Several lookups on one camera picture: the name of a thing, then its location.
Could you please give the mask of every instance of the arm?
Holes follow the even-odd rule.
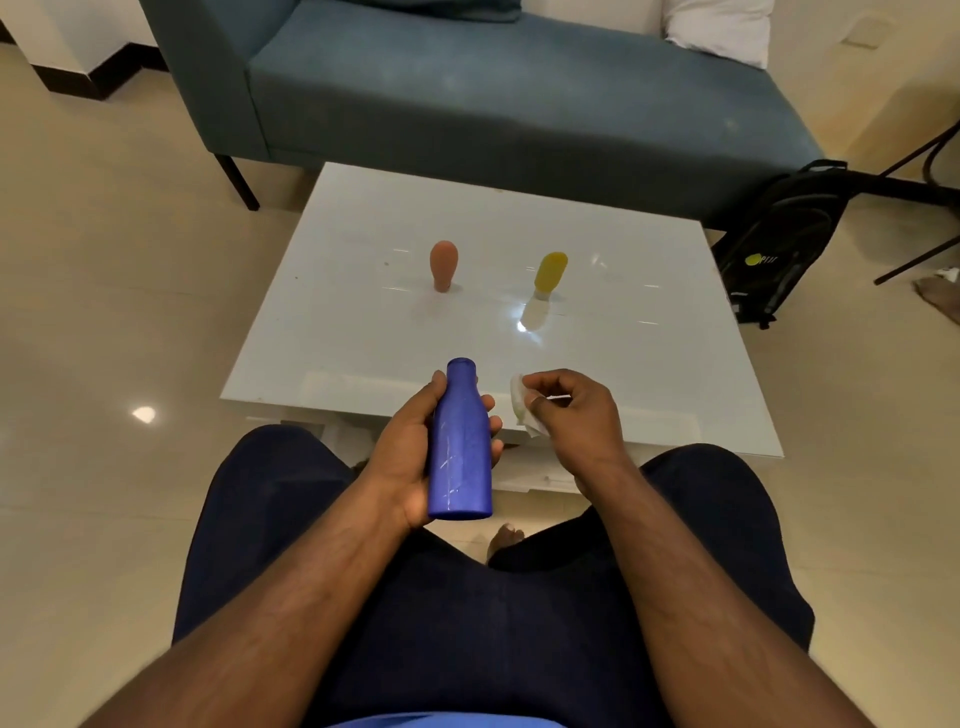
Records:
[[[600,515],[660,693],[680,728],[870,728],[745,596],[630,461],[610,391],[575,372],[529,375],[534,415]]]
[[[337,647],[396,550],[427,522],[426,418],[433,380],[384,429],[370,464],[247,589],[146,667],[84,723],[300,723]],[[484,397],[488,410],[491,397]],[[500,428],[499,418],[491,429]],[[502,443],[494,443],[493,461]]]

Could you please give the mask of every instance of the white pillow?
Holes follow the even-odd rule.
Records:
[[[774,0],[663,0],[666,39],[681,48],[767,67]]]

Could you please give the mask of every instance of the dark blue pants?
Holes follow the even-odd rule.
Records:
[[[747,596],[807,649],[813,612],[793,584],[777,513],[750,468],[726,450],[691,445],[643,472]],[[174,642],[246,587],[351,480],[303,429],[269,425],[246,435],[210,485]],[[304,725],[417,711],[538,716],[571,728],[672,725],[592,508],[499,551],[489,568],[428,531],[410,535]]]

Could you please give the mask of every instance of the forearm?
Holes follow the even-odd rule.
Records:
[[[299,724],[408,531],[376,485],[351,485],[247,589],[84,726]]]
[[[870,726],[636,470],[595,480],[594,504],[680,728]]]

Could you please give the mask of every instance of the hand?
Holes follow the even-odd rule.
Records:
[[[428,419],[446,391],[446,375],[437,371],[423,389],[397,410],[376,442],[370,462],[358,480],[370,484],[377,493],[389,499],[406,526],[420,528],[429,523],[426,515],[427,477],[426,451],[429,441]],[[484,395],[484,406],[493,409],[493,397]],[[503,422],[490,418],[491,437],[500,431]],[[491,442],[492,463],[503,454],[503,443]]]
[[[636,470],[607,387],[568,369],[527,375],[523,385],[534,390],[526,397],[527,408],[547,428],[561,465],[573,474],[581,493],[592,499],[593,481],[611,467]],[[557,396],[569,399],[547,399]]]

